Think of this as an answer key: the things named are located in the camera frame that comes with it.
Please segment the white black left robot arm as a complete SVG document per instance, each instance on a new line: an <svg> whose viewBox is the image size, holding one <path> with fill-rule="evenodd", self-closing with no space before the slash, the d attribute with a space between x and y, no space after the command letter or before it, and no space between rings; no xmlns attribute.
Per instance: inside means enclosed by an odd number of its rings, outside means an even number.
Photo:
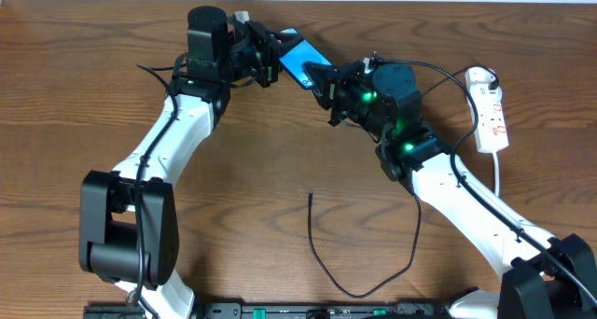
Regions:
<svg viewBox="0 0 597 319"><path fill-rule="evenodd" d="M187 51L176 58L160 116L133 152L109 172L91 171L80 191L82 270L126 291L123 305L90 305L86 318L190 318L194 292L175 269L179 231L174 187L214 130L233 89L267 88L281 58L303 37L274 32L245 11L187 14Z"/></svg>

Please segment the blue Galaxy smartphone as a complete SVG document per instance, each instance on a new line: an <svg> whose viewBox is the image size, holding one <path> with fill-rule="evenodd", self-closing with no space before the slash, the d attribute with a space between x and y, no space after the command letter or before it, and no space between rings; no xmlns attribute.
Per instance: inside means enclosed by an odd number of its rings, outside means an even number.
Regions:
<svg viewBox="0 0 597 319"><path fill-rule="evenodd" d="M288 53L280 53L280 64L284 70L304 89L310 90L312 82L303 70L305 62L317 62L330 65L331 62L324 57L310 42L304 40Z"/></svg>

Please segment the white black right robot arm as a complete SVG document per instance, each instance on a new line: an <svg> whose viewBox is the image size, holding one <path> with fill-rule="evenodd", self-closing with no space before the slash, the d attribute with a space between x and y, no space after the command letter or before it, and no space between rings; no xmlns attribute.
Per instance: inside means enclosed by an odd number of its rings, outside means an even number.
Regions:
<svg viewBox="0 0 597 319"><path fill-rule="evenodd" d="M446 307L451 318L593 318L596 260L577 235L559 239L485 187L456 146L423 122L413 62L307 62L317 102L330 125L348 118L376 136L376 154L392 181L441 212L481 252L498 292L467 291Z"/></svg>

